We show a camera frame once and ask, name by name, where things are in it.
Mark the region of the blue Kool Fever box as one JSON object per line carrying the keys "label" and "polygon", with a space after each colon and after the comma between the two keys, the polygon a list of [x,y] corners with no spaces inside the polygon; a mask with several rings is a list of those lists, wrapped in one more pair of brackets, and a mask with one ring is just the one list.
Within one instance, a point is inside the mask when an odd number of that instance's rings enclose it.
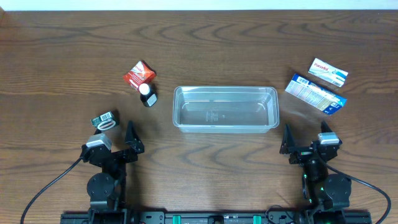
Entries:
{"label": "blue Kool Fever box", "polygon": [[285,91],[325,114],[332,115],[345,106],[347,99],[295,74]]}

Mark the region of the white Panadol box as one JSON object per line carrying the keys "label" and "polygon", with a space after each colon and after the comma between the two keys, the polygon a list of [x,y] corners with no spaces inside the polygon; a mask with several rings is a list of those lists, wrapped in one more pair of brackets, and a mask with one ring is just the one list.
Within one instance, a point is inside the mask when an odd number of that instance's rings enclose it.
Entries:
{"label": "white Panadol box", "polygon": [[308,72],[335,86],[342,87],[345,84],[348,72],[336,68],[318,58],[315,58]]}

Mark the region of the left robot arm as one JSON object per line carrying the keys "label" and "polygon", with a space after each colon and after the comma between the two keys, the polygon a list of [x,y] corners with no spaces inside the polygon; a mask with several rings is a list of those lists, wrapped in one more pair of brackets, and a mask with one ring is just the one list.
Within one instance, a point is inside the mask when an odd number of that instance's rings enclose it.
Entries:
{"label": "left robot arm", "polygon": [[113,152],[112,142],[104,132],[97,130],[81,147],[83,162],[100,167],[87,183],[90,208],[99,212],[119,210],[126,206],[126,165],[138,160],[144,152],[144,144],[134,129],[134,123],[127,124],[125,144],[127,149]]}

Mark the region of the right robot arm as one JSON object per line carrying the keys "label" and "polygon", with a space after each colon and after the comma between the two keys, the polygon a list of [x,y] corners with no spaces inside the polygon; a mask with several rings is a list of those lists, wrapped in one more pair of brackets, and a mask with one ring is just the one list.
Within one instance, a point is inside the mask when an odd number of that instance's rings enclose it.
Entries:
{"label": "right robot arm", "polygon": [[311,203],[311,213],[349,207],[351,181],[341,174],[330,174],[327,168],[341,145],[342,140],[324,121],[321,133],[309,146],[298,146],[289,125],[285,125],[280,153],[289,156],[290,164],[302,167],[303,195]]}

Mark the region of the clear plastic container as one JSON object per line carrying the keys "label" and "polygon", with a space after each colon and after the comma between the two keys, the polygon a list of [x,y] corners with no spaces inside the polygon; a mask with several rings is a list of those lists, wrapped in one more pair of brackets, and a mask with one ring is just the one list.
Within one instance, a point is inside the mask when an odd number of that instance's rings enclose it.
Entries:
{"label": "clear plastic container", "polygon": [[179,86],[172,117],[183,133],[266,133],[279,125],[277,91],[270,86]]}

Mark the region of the small green black box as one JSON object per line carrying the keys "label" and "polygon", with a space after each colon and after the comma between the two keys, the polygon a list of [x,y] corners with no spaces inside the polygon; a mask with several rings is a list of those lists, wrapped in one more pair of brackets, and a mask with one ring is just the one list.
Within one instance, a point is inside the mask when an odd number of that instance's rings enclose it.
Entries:
{"label": "small green black box", "polygon": [[106,131],[119,124],[119,120],[113,112],[108,111],[100,116],[91,119],[91,124],[100,131]]}

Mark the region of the dark bottle white cap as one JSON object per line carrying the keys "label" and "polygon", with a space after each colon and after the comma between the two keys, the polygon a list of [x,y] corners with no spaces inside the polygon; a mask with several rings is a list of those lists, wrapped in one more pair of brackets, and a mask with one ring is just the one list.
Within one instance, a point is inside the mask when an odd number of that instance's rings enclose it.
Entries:
{"label": "dark bottle white cap", "polygon": [[157,101],[157,95],[149,84],[143,83],[139,86],[140,100],[146,107],[152,107]]}

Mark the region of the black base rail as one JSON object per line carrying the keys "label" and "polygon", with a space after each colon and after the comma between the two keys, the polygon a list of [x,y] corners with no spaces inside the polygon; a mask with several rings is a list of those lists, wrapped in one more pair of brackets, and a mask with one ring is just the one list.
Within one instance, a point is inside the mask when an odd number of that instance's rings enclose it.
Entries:
{"label": "black base rail", "polygon": [[61,224],[125,223],[125,224],[266,224],[322,223],[371,224],[368,212],[317,212],[268,210],[263,213],[170,213],[170,212],[83,212],[64,213]]}

